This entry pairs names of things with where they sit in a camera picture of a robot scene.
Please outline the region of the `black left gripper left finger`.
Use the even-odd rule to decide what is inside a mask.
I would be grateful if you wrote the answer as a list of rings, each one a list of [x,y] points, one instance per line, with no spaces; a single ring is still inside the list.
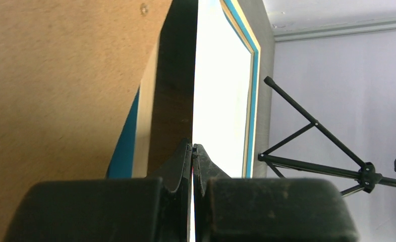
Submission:
[[[191,145],[144,178],[44,181],[21,200],[4,241],[187,241]]]

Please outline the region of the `brown backing board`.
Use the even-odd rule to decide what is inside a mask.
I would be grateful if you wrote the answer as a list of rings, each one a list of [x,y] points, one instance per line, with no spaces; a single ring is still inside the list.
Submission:
[[[0,1],[0,241],[46,180],[103,178],[171,1]]]

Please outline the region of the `orange flower photo print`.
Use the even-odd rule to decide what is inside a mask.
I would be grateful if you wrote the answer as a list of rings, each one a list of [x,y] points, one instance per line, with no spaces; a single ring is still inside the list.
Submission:
[[[250,177],[253,52],[237,1],[173,1],[158,41],[148,171],[184,138],[234,178]]]

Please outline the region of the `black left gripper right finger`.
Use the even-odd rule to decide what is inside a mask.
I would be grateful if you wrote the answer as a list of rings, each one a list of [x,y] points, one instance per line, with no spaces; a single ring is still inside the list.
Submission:
[[[232,178],[193,147],[196,241],[358,241],[334,184],[315,178]]]

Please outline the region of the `light wooden picture frame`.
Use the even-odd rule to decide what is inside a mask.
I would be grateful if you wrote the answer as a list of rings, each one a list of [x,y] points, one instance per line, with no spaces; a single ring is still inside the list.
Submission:
[[[246,2],[239,3],[238,12],[242,20],[241,29],[246,35],[253,52],[253,84],[250,90],[250,117],[249,117],[249,174],[254,176],[255,163],[255,135],[257,121],[257,99],[260,72],[261,45],[257,34],[251,28],[250,18],[246,16],[244,6]],[[153,103],[155,95],[155,80],[158,55],[158,41],[152,51],[145,75],[138,88],[128,117],[118,139],[115,151],[107,170],[109,178],[145,177],[148,171],[148,155],[150,150],[151,123],[153,117]]]

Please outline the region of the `black music stand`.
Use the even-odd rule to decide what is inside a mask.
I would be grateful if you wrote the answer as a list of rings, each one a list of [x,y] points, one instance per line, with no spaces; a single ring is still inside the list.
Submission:
[[[264,83],[275,95],[270,147],[259,160],[275,168],[351,179],[341,194],[396,188],[396,112],[371,101],[350,83]]]

